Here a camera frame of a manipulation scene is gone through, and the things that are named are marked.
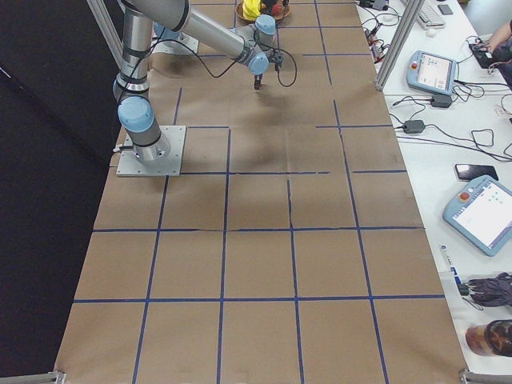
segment cable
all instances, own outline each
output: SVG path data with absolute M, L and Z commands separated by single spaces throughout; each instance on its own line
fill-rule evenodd
M 196 54 L 194 52 L 194 50 L 192 50 L 191 48 L 189 48 L 187 45 L 183 44 L 182 42 L 178 41 L 178 40 L 174 40 L 173 38 L 166 38 L 166 39 L 163 39 L 163 40 L 160 40 L 158 42 L 156 42 L 154 44 L 154 46 L 156 46 L 157 44 L 160 44 L 161 42 L 176 42 L 177 44 L 179 44 L 180 46 L 188 49 L 188 51 L 190 51 L 199 61 L 200 63 L 205 67 L 206 71 L 208 72 L 208 74 L 212 77 L 212 78 L 220 78 L 221 76 L 223 76 L 228 70 L 231 69 L 232 66 L 234 66 L 237 61 L 234 60 L 231 64 L 228 65 L 227 68 L 224 69 L 223 72 L 221 72 L 220 74 L 214 74 L 210 68 L 208 68 L 208 66 L 206 65 L 206 63 L 204 62 L 204 60 L 202 60 L 201 56 L 199 56 L 198 54 Z
M 383 13 L 380 13 L 380 14 L 374 14 L 373 12 L 371 12 L 368 8 L 364 7 L 364 6 L 360 6 L 358 3 L 357 3 L 357 6 L 359 6 L 359 8 L 361 8 L 362 10 L 365 10 L 366 12 L 368 12 L 369 14 L 371 14 L 371 18 L 369 18 L 368 20 L 365 20 L 362 24 L 365 25 L 367 22 L 369 21 L 372 21 L 374 20 L 375 21 L 375 24 L 378 25 L 377 27 L 377 30 L 378 28 L 380 28 L 381 26 L 396 26 L 399 22 L 400 22 L 400 18 L 402 17 L 397 11 L 395 8 L 393 8 L 392 6 L 388 6 L 388 9 L 391 9 L 394 14 L 390 13 L 390 12 L 383 12 Z M 383 22 L 380 22 L 378 20 L 378 17 L 379 16 L 385 16 L 385 15 L 391 15 L 391 16 L 395 16 L 397 18 L 397 21 L 393 24 L 385 24 Z
M 474 143 L 474 141 L 471 140 L 470 138 L 458 138 L 457 136 L 452 136 L 451 134 L 448 134 L 447 132 L 445 132 L 444 130 L 442 130 L 441 128 L 436 126 L 435 124 L 427 124 L 427 125 L 425 125 L 425 128 L 427 128 L 428 126 L 432 126 L 433 128 L 439 130 L 439 132 L 441 132 L 445 136 L 448 136 L 449 138 L 453 138 L 455 140 L 460 140 L 461 142 L 472 142 L 472 143 Z
M 390 114 L 390 116 L 391 116 L 392 118 L 395 118 L 395 119 L 396 119 L 396 121 L 397 121 L 397 122 L 399 122 L 400 124 L 402 124 L 402 125 L 404 125 L 404 124 L 405 124 L 402 120 L 400 120 L 399 118 L 397 118 L 394 114 Z
M 482 93 L 480 95 L 473 94 L 474 90 L 471 87 L 480 90 Z M 456 96 L 454 101 L 460 99 L 462 102 L 467 102 L 470 98 L 483 98 L 486 94 L 486 90 L 483 86 L 471 86 L 467 84 L 455 85 L 452 92 Z
M 465 86 L 467 86 L 467 85 L 470 85 L 470 86 L 504 86 L 506 88 L 510 88 L 508 84 L 505 84 L 503 82 L 464 82 L 462 80 L 454 80 L 454 82 L 463 84 Z
M 487 68 L 487 74 L 492 74 L 496 66 L 500 66 L 501 64 L 510 64 L 511 62 L 512 59 L 510 59 L 507 62 L 493 62 L 492 64 L 489 65 L 489 68 Z
M 457 62 L 457 64 L 460 64 L 461 62 L 464 62 L 464 61 L 466 61 L 466 60 L 469 60 L 469 59 L 470 59 L 470 58 L 472 58 L 472 57 L 473 57 L 473 55 L 468 56 L 467 58 L 464 58 L 463 60 L 461 60 L 461 61 Z
M 269 48 L 272 50 L 272 52 L 275 54 L 276 52 L 284 52 L 285 54 L 287 54 L 290 58 L 291 58 L 291 61 L 292 63 L 294 64 L 294 79 L 292 80 L 292 82 L 290 84 L 284 84 L 282 81 L 281 81 L 281 71 L 279 70 L 279 67 L 276 66 L 275 67 L 275 70 L 278 72 L 278 81 L 279 81 L 279 84 L 281 84 L 282 86 L 284 86 L 285 88 L 288 88 L 290 86 L 292 86 L 293 84 L 295 84 L 295 81 L 297 80 L 297 75 L 298 75 L 298 68 L 297 68 L 297 62 L 295 61 L 295 58 L 294 56 L 288 52 L 287 50 L 284 50 L 283 48 L 279 47 L 279 48 L 275 48 L 273 46 L 268 46 L 267 44 L 261 44 L 260 43 L 260 46 L 264 46 L 265 48 Z
M 397 102 L 394 102 L 392 104 L 392 106 L 397 106 L 398 104 L 400 104 L 402 102 L 413 102 L 414 104 L 419 105 L 421 107 L 421 109 L 414 112 L 412 114 L 412 116 L 407 119 L 407 120 L 412 120 L 414 116 L 416 116 L 417 114 L 420 114 L 421 112 L 423 112 L 426 109 L 426 104 L 421 104 L 420 102 L 432 102 L 432 100 L 433 100 L 432 98 L 413 98 L 412 96 L 405 96 L 404 98 L 398 100 Z M 393 116 L 394 118 L 397 119 L 398 122 L 400 122 L 401 124 L 404 124 L 396 116 L 394 116 L 392 114 L 390 114 L 390 116 Z
M 507 108 L 505 108 L 505 106 L 503 105 L 503 100 L 507 97 L 507 96 L 512 96 L 512 94 L 504 94 L 501 98 L 501 100 L 499 101 L 500 103 L 500 106 L 502 107 L 502 109 L 507 113 L 507 114 L 512 114 L 512 112 L 509 112 Z
M 397 138 L 403 138 L 405 140 L 417 140 L 417 141 L 420 141 L 420 142 L 431 142 L 431 143 L 434 143 L 434 144 L 442 144 L 442 145 L 446 145 L 446 146 L 455 146 L 457 148 L 464 148 L 464 149 L 467 149 L 467 150 L 474 150 L 476 152 L 480 152 L 482 154 L 486 154 L 490 157 L 492 157 L 494 160 L 496 160 L 497 162 L 512 162 L 512 156 L 508 155 L 506 153 L 506 150 L 508 150 L 508 148 L 510 148 L 512 146 L 512 143 L 510 145 L 508 145 L 507 148 L 505 148 L 505 150 L 503 151 L 504 153 L 504 156 L 500 155 L 500 154 L 492 154 L 490 152 L 486 152 L 484 150 L 481 150 L 479 148 L 473 148 L 472 146 L 463 146 L 463 145 L 460 145 L 460 144 L 453 144 L 452 142 L 440 142 L 439 140 L 432 140 L 432 139 L 429 139 L 429 138 L 417 138 L 417 137 L 407 137 L 407 136 L 397 136 Z

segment black curtain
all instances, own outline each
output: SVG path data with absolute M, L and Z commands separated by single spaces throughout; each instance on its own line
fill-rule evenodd
M 0 15 L 5 377 L 54 368 L 118 134 L 118 69 L 86 1 L 1 0 Z

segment marker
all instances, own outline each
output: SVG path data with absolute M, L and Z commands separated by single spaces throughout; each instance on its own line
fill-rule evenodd
M 448 266 L 450 267 L 450 270 L 454 273 L 455 282 L 457 284 L 461 284 L 461 279 L 458 277 L 457 270 L 455 269 L 455 265 L 451 261 L 450 256 L 448 255 L 448 248 L 446 246 L 441 246 L 441 253 L 445 257 L 445 259 L 448 261 Z

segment bottle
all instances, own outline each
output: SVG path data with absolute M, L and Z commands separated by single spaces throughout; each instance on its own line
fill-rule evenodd
M 466 331 L 466 342 L 473 352 L 481 356 L 512 358 L 512 319 L 472 326 Z

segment metal mounting plate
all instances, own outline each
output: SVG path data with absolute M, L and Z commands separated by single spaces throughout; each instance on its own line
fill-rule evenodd
M 141 163 L 132 150 L 123 150 L 119 158 L 117 176 L 179 176 L 182 169 L 183 146 L 185 145 L 186 126 L 160 126 L 162 133 L 170 142 L 170 152 L 164 158 L 154 162 Z M 127 135 L 124 146 L 132 146 Z

